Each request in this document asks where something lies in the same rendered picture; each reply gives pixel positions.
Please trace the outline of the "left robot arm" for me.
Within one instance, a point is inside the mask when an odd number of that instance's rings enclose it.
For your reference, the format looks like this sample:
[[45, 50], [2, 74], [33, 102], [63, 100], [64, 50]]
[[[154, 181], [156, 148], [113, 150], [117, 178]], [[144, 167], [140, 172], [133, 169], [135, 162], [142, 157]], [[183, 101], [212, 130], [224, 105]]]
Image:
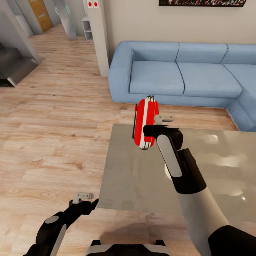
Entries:
[[82, 214], [89, 215], [95, 210], [99, 201], [96, 199], [91, 203], [82, 199], [93, 198], [93, 193], [76, 192], [64, 212], [59, 211], [43, 222], [36, 235], [36, 244], [32, 245], [23, 256], [57, 256], [68, 227]]

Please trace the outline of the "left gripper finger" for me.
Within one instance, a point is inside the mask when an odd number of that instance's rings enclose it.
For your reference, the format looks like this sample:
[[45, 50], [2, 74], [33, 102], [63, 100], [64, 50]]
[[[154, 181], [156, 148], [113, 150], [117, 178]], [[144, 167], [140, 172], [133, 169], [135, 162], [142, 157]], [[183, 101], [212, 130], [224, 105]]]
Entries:
[[95, 201], [93, 201], [93, 202], [91, 203], [91, 212], [92, 212], [92, 210], [95, 210], [95, 208], [96, 208], [96, 206], [97, 206], [97, 204], [98, 204], [98, 201], [99, 201], [99, 199], [96, 199]]

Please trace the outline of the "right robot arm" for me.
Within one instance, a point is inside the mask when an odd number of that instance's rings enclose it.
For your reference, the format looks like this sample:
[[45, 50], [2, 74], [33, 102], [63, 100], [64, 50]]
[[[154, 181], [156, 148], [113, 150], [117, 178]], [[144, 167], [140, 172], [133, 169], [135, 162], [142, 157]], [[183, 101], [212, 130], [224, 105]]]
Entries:
[[192, 243], [201, 256], [256, 256], [256, 237], [230, 225], [217, 205], [189, 149], [179, 150], [183, 135], [169, 114], [156, 114], [145, 125], [145, 137], [154, 137], [177, 191]]

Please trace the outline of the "radio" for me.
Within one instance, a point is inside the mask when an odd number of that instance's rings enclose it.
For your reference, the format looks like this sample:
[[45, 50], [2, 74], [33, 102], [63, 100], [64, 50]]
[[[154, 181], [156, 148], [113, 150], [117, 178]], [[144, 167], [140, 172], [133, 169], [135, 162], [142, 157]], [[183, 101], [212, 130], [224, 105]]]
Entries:
[[155, 123], [154, 117], [159, 114], [158, 106], [154, 96], [150, 95], [136, 104], [132, 138], [141, 150], [147, 150], [154, 144], [155, 138], [145, 137], [143, 127]]

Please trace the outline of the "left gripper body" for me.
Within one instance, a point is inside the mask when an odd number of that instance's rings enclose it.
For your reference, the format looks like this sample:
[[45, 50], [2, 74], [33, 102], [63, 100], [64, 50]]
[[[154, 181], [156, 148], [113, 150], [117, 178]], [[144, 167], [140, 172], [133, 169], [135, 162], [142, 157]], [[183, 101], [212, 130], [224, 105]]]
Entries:
[[[75, 220], [78, 219], [82, 214], [89, 215], [91, 213], [91, 201], [82, 201], [78, 204], [74, 204], [73, 200], [69, 201], [67, 209], [73, 210], [75, 214]], [[74, 220], [74, 222], [75, 222]]]

